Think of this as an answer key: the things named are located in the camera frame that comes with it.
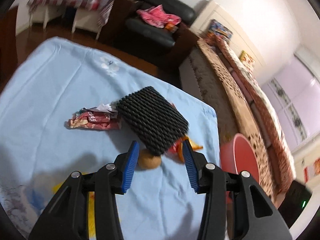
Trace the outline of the floral quilt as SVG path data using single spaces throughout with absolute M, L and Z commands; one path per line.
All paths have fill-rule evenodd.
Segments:
M 288 191 L 291 183 L 296 178 L 296 170 L 293 156 L 276 111 L 253 74 L 243 65 L 227 42 L 218 37 L 216 38 L 216 44 L 254 100 L 278 159 L 280 189 L 281 191 Z

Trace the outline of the bed with brown blanket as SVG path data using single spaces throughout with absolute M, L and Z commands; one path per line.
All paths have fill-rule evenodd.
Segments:
M 237 133 L 248 139 L 255 152 L 261 187 L 272 201 L 280 200 L 287 191 L 280 189 L 278 159 L 253 98 L 218 48 L 219 36 L 208 30 L 197 36 L 198 41 L 179 68 L 182 89 L 216 110 L 221 146 Z

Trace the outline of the purple wardrobe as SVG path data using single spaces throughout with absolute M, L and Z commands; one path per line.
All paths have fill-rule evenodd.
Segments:
M 262 90 L 292 152 L 319 134 L 319 58 L 308 48 L 300 46 Z

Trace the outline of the pink plastic trash bucket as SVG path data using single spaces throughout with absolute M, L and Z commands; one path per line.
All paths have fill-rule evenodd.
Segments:
M 229 173 L 248 171 L 259 183 L 259 170 L 255 152 L 248 139 L 237 133 L 233 139 L 220 146 L 221 168 Z

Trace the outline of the snack wrapper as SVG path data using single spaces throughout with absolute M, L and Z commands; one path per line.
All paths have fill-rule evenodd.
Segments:
M 97 107 L 80 109 L 67 121 L 67 126 L 71 129 L 119 130 L 121 129 L 121 116 L 115 103 L 102 103 Z

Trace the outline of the walnut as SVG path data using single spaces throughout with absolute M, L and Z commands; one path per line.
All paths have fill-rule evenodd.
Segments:
M 138 165 L 141 169 L 151 170 L 161 165 L 161 156 L 155 156 L 148 149 L 143 149 L 139 153 Z

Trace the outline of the colourful cartoon pillow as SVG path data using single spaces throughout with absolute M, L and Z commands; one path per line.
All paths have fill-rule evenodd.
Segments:
M 208 33 L 212 33 L 229 42 L 233 36 L 233 32 L 221 24 L 216 19 L 212 19 L 209 24 Z

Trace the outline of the plaid tablecloth side table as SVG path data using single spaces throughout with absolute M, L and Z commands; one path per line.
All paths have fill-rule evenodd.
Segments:
M 72 32 L 84 29 L 96 33 L 99 37 L 101 29 L 107 24 L 114 0 L 29 0 L 30 23 L 47 23 L 66 13 L 66 8 L 76 9 Z

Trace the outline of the yellow floral pillow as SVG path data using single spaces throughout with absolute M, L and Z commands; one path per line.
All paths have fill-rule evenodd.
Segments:
M 239 60 L 247 69 L 249 69 L 250 71 L 253 71 L 254 65 L 255 65 L 255 59 L 253 59 L 253 57 L 251 57 L 246 51 L 243 50 L 241 52 Z

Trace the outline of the white bed headboard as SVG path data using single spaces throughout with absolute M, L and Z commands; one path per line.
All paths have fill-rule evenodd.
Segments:
M 259 67 L 265 65 L 261 53 L 249 39 L 242 27 L 214 0 L 209 0 L 201 10 L 190 27 L 191 31 L 199 36 L 204 35 L 212 19 L 216 19 L 233 33 L 229 46 L 236 55 L 240 56 L 242 51 L 247 52 L 255 60 L 254 70 L 258 70 Z

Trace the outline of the red white snack packet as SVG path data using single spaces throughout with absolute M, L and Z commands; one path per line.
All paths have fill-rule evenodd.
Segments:
M 182 147 L 183 147 L 182 144 L 184 139 L 185 137 L 181 137 L 168 149 L 168 152 L 171 154 L 176 154 L 181 162 L 184 162 L 183 152 L 182 152 Z

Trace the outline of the black foam fruit net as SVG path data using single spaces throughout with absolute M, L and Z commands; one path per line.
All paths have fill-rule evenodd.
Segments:
M 154 156 L 165 153 L 189 130 L 183 115 L 152 86 L 123 97 L 116 108 Z

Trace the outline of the yellow foam fruit net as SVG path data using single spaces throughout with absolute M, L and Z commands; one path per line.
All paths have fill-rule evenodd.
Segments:
M 68 178 L 52 188 L 53 193 L 62 193 L 59 199 L 59 215 L 63 215 L 68 208 L 72 208 L 73 225 L 78 225 L 77 232 L 85 239 L 96 239 L 95 228 L 95 192 L 94 173 L 82 174 L 72 172 Z

